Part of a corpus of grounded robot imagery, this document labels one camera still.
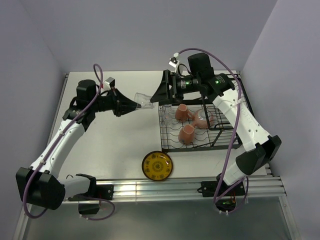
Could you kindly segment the pink mug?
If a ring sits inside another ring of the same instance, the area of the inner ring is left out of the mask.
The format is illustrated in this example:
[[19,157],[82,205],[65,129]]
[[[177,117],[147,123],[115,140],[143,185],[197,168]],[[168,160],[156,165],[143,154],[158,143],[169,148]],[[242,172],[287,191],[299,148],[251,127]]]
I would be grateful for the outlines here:
[[190,145],[195,137],[195,127],[191,124],[185,125],[178,134],[178,141],[184,145]]
[[175,119],[179,122],[186,122],[187,120],[194,120],[194,115],[186,104],[181,103],[175,111]]

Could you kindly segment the red floral patterned bowl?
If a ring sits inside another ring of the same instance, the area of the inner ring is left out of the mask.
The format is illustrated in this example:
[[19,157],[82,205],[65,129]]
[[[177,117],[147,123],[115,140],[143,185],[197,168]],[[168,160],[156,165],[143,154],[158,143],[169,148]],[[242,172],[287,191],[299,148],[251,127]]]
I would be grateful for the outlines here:
[[211,112],[208,112],[207,116],[209,123],[207,123],[206,111],[203,108],[197,110],[194,114],[194,119],[191,125],[193,127],[198,127],[199,129],[208,129],[209,126],[214,124],[214,116]]

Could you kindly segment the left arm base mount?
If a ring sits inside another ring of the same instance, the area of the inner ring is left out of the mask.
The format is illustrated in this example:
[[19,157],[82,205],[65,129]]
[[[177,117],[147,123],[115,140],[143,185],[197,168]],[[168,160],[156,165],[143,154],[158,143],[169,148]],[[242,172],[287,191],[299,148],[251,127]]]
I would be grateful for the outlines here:
[[[93,195],[89,196],[88,194],[79,194],[67,198],[69,202],[83,202],[83,201],[98,201],[98,203],[79,203],[78,212],[89,220],[97,221],[99,219],[110,218],[116,210],[116,207],[111,200],[113,199],[114,194],[114,185],[97,185]],[[102,212],[102,204],[108,203],[111,206],[110,213],[104,217],[98,217],[98,213]]]

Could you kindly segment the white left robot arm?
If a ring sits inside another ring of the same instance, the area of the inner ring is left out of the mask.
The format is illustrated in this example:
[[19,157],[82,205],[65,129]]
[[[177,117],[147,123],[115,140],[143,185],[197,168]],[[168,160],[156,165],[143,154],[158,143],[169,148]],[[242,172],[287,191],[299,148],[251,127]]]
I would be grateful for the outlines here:
[[141,107],[115,88],[115,79],[110,77],[106,83],[109,89],[100,95],[94,80],[81,80],[51,142],[30,167],[21,167],[17,171],[15,177],[23,205],[56,210],[65,199],[76,195],[86,200],[96,197],[98,188],[94,176],[78,173],[66,181],[58,181],[58,177],[67,156],[87,131],[96,113],[112,111],[120,117]]

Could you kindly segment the yellow patterned plate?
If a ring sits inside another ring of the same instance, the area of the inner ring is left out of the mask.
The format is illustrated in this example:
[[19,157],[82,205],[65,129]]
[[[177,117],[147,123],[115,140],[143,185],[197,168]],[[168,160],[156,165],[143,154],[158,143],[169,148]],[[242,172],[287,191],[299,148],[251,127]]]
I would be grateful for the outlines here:
[[141,169],[147,179],[162,182],[171,176],[174,165],[172,158],[167,153],[152,151],[143,158]]

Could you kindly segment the clear shot glass front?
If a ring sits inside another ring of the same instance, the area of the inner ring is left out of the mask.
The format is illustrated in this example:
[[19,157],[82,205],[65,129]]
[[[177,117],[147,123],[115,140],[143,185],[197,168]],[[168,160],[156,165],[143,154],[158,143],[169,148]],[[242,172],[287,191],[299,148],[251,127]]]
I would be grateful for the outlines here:
[[136,92],[134,96],[136,102],[136,110],[146,110],[155,108],[155,104],[151,102],[151,96],[144,93]]

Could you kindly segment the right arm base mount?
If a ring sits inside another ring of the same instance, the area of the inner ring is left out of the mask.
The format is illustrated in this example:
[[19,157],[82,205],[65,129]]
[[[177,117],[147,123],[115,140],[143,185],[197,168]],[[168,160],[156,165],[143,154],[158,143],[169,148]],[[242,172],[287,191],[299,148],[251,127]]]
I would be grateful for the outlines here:
[[[213,197],[217,190],[218,183],[218,180],[202,181],[200,183],[200,187],[197,189],[197,192],[202,194],[202,197],[204,198]],[[236,197],[245,196],[245,194],[245,185],[243,182],[240,182],[223,196],[228,197],[228,199],[218,200],[215,206],[222,212],[232,211],[237,206]]]

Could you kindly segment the clear shot glass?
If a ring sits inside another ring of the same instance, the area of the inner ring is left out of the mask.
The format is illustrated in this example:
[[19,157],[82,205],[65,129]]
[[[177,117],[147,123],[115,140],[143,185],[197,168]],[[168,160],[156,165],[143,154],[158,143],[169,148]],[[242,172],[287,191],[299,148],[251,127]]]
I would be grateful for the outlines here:
[[171,114],[172,113],[172,105],[171,104],[164,104],[161,106],[160,109],[163,114]]
[[162,118],[161,118],[161,122],[164,126],[171,126],[173,124],[173,117],[172,117],[172,114],[169,113],[169,112],[165,112],[163,115],[162,115]]
[[144,93],[136,92],[134,96],[136,102],[136,110],[146,110],[155,108],[155,104],[151,102],[151,96]]

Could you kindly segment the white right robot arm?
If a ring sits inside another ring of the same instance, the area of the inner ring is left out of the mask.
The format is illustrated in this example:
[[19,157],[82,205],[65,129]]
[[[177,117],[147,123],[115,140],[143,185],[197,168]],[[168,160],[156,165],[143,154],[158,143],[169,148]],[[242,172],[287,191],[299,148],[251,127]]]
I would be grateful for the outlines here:
[[162,80],[151,102],[175,104],[184,99],[188,93],[199,92],[206,97],[227,118],[233,127],[232,137],[238,136],[245,152],[237,156],[232,165],[224,164],[218,182],[217,191],[229,194],[234,184],[250,176],[276,155],[282,141],[279,136],[272,136],[252,115],[242,101],[242,86],[233,73],[232,78],[226,74],[215,74],[210,58],[214,55],[198,49],[197,54],[187,58],[190,74],[179,76],[177,72],[164,70]]

